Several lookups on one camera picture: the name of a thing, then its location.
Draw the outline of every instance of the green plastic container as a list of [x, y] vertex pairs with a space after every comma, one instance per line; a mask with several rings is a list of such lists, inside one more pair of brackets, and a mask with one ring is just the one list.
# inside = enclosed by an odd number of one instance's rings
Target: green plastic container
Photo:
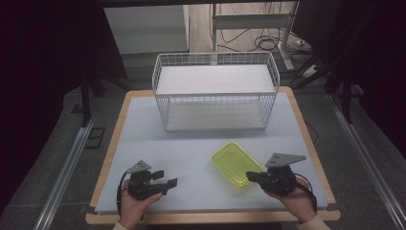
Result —
[[215, 152], [212, 160], [239, 188], [250, 183], [246, 172], [262, 172], [262, 166], [235, 142], [230, 142]]

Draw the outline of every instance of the wire mesh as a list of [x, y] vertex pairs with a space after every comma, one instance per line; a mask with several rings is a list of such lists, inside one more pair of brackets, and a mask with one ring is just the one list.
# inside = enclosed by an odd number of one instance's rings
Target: wire mesh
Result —
[[[157, 93], [165, 66], [265, 65], [273, 92], [160, 95]], [[152, 77], [166, 130], [264, 129], [278, 92], [280, 76], [269, 52], [161, 54]]]

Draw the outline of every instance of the hand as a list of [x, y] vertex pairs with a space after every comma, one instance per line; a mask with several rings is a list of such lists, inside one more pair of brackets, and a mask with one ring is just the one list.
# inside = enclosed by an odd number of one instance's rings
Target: hand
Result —
[[162, 197], [162, 194], [153, 195], [145, 200], [137, 200], [128, 193], [128, 184], [129, 180], [127, 179], [123, 185], [122, 208], [119, 223], [126, 229], [134, 229], [143, 217], [147, 207], [158, 201]]
[[[308, 188], [308, 184], [301, 178], [296, 178], [298, 182]], [[278, 199], [284, 207], [289, 211], [293, 216], [295, 216], [299, 223], [306, 223], [311, 221], [316, 217], [317, 213], [313, 209], [310, 197], [299, 188], [289, 194], [284, 196], [275, 195], [265, 191], [271, 197]]]

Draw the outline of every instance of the white cabinet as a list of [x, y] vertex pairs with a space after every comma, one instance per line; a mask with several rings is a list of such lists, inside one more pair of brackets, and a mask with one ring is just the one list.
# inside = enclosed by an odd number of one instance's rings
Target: white cabinet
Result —
[[187, 6], [104, 9], [120, 54], [189, 51]]

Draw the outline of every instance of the white wire basket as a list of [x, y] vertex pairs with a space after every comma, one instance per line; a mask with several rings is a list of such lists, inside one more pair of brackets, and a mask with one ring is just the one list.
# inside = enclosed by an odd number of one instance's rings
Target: white wire basket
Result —
[[166, 131], [265, 129], [279, 85], [270, 52], [161, 54], [152, 76]]

